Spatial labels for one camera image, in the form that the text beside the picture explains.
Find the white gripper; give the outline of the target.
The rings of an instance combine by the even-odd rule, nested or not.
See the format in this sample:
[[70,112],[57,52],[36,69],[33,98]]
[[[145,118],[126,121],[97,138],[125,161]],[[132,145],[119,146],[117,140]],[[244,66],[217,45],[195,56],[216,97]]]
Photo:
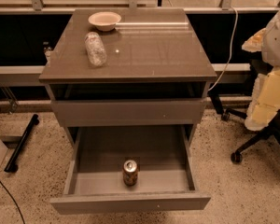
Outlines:
[[[280,10],[268,22],[266,29],[260,29],[244,42],[242,50],[261,51],[264,62],[280,67]],[[274,68],[267,75],[258,74],[255,80],[252,101],[246,112],[246,128],[250,131],[262,130],[279,110],[280,68]]]

